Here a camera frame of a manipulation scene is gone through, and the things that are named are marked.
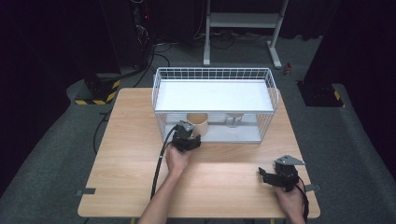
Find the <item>dark equipment rack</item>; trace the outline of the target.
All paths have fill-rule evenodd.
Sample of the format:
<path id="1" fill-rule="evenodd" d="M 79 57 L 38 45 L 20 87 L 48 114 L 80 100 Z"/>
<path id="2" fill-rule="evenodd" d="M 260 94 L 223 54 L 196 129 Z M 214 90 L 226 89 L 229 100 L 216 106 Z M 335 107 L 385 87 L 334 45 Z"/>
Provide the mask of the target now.
<path id="1" fill-rule="evenodd" d="M 151 19 L 150 0 L 129 0 L 134 21 L 135 43 L 137 50 L 134 68 L 143 69 L 147 66 L 153 45 L 153 22 Z"/>

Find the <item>black yellow striped stand base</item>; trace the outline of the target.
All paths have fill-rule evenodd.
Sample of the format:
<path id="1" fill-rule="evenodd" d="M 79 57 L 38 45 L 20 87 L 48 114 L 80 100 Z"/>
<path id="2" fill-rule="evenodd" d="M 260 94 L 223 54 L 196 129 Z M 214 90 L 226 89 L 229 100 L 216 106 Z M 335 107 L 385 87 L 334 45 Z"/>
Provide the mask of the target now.
<path id="1" fill-rule="evenodd" d="M 341 95 L 332 85 L 298 81 L 297 87 L 306 106 L 344 107 Z"/>
<path id="2" fill-rule="evenodd" d="M 110 104 L 119 85 L 120 80 L 118 78 L 99 78 L 97 75 L 85 78 L 74 101 L 77 105 Z"/>

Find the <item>person's right hand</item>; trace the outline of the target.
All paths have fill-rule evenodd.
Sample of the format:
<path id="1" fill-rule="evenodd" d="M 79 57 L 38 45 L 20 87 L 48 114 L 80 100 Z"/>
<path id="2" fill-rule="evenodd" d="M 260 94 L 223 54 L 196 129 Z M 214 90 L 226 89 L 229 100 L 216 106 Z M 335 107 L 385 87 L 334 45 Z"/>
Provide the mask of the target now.
<path id="1" fill-rule="evenodd" d="M 304 200 L 302 193 L 297 187 L 288 192 L 281 187 L 274 187 L 274 191 L 280 207 L 288 219 L 295 216 L 304 217 Z"/>

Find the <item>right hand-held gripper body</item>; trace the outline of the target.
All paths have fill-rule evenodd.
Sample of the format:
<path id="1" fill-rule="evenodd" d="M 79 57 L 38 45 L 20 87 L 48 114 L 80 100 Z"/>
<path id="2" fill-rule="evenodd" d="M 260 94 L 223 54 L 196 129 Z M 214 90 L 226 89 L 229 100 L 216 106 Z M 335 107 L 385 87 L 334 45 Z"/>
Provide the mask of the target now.
<path id="1" fill-rule="evenodd" d="M 291 155 L 284 155 L 275 159 L 276 186 L 284 188 L 286 192 L 292 191 L 299 182 L 296 165 L 305 165 L 304 161 L 296 159 Z"/>

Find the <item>person's left hand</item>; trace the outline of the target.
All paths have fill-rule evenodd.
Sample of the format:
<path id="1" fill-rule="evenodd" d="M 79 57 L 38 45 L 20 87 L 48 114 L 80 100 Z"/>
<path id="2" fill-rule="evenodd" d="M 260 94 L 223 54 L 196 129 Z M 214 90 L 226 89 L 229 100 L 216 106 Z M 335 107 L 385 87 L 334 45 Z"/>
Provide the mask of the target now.
<path id="1" fill-rule="evenodd" d="M 168 176 L 173 179 L 179 179 L 189 164 L 191 151 L 180 152 L 173 145 L 167 147 L 166 163 L 168 167 Z"/>

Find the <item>white metal stand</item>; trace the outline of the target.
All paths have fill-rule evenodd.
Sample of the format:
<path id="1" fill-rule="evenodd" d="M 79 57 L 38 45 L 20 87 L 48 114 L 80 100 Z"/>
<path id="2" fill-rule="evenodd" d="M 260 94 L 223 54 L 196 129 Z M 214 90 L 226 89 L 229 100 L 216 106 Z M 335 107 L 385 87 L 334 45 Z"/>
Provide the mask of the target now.
<path id="1" fill-rule="evenodd" d="M 280 10 L 277 13 L 228 13 L 212 12 L 211 0 L 207 0 L 205 14 L 205 45 L 203 54 L 203 66 L 210 65 L 210 29 L 211 28 L 257 28 L 273 29 L 272 39 L 267 41 L 267 48 L 272 58 L 274 67 L 283 67 L 277 51 L 276 41 L 286 14 L 289 0 L 282 0 Z"/>

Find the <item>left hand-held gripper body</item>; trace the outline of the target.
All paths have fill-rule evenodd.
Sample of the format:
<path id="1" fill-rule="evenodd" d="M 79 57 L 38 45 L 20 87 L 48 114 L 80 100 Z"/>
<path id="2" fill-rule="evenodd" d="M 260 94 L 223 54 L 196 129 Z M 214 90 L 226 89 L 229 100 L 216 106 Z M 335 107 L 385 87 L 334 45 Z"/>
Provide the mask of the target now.
<path id="1" fill-rule="evenodd" d="M 172 138 L 172 145 L 180 152 L 184 152 L 188 143 L 193 143 L 190 138 L 192 135 L 193 125 L 187 121 L 181 121 L 175 126 L 175 133 Z"/>

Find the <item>white wire shelf rack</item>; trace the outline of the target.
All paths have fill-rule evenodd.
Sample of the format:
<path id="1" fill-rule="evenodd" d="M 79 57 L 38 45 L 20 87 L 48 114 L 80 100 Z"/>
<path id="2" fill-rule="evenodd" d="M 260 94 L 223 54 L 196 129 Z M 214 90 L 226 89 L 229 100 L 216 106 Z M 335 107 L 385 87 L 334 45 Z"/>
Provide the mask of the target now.
<path id="1" fill-rule="evenodd" d="M 260 143 L 276 113 L 279 93 L 268 68 L 163 67 L 155 74 L 151 102 L 165 137 L 189 113 L 206 113 L 209 143 Z M 243 113 L 236 128 L 227 113 Z"/>

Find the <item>cream ceramic mug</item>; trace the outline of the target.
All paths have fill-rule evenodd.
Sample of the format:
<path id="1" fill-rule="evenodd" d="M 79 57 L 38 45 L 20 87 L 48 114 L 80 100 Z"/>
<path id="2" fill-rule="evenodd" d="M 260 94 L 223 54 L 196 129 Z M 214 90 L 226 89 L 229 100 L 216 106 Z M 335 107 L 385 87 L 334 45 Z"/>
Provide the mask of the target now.
<path id="1" fill-rule="evenodd" d="M 206 113 L 189 113 L 187 122 L 193 125 L 193 136 L 204 136 L 208 131 L 208 115 Z"/>

